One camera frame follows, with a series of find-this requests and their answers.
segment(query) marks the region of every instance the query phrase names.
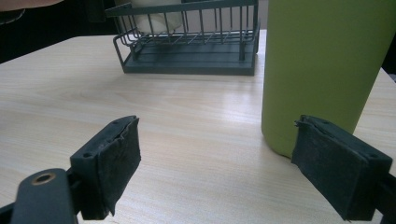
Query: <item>white container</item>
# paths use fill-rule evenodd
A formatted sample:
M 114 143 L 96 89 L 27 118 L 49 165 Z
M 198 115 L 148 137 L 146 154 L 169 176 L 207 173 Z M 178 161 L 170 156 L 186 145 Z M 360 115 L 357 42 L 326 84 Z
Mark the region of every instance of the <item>white container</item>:
M 180 4 L 181 0 L 131 0 L 132 7 L 155 7 L 164 5 Z M 167 32 L 166 20 L 163 13 L 150 14 L 152 29 L 154 33 Z M 134 16 L 136 27 L 140 32 L 151 33 L 148 15 Z M 166 13 L 168 29 L 171 33 L 182 24 L 181 12 Z

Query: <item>wire basket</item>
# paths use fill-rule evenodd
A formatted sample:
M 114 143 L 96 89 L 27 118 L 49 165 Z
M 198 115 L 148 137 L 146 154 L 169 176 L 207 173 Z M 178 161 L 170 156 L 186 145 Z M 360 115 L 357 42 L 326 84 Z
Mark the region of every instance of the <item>wire basket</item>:
M 180 25 L 170 23 L 171 13 Z M 164 26 L 156 30 L 154 15 Z M 124 73 L 254 75 L 259 45 L 258 0 L 182 0 L 180 4 L 106 10 L 119 34 L 114 46 Z M 139 20 L 146 19 L 146 28 Z M 122 57 L 120 48 L 129 48 Z

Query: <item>green bottle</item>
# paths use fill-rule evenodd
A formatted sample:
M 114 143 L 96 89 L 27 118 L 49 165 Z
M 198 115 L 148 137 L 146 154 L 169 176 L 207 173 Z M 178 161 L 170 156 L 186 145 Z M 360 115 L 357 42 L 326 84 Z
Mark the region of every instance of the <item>green bottle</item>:
M 262 133 L 291 157 L 300 115 L 353 133 L 396 32 L 396 0 L 269 2 Z

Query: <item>light wood tabletop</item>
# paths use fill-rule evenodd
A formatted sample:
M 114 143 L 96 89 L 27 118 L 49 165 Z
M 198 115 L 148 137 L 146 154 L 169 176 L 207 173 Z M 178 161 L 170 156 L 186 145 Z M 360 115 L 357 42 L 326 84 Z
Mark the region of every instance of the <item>light wood tabletop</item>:
M 0 64 L 0 207 L 25 177 L 68 169 L 110 121 L 137 115 L 142 161 L 116 215 L 80 223 L 344 223 L 263 140 L 265 34 L 254 77 L 126 75 L 113 36 Z M 396 85 L 382 70 L 355 135 L 396 159 Z

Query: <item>dish rack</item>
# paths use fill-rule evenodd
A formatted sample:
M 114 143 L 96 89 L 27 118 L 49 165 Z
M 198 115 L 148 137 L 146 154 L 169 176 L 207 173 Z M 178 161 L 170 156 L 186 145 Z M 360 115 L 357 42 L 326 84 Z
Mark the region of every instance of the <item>dish rack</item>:
M 170 30 L 167 15 L 174 12 L 180 13 L 181 25 Z M 165 32 L 153 30 L 155 14 L 164 17 Z M 181 0 L 155 7 L 128 3 L 107 9 L 106 16 L 117 25 L 113 42 L 124 73 L 254 75 L 258 0 Z M 139 31 L 138 16 L 148 18 L 149 32 Z M 129 48 L 126 57 L 120 48 Z

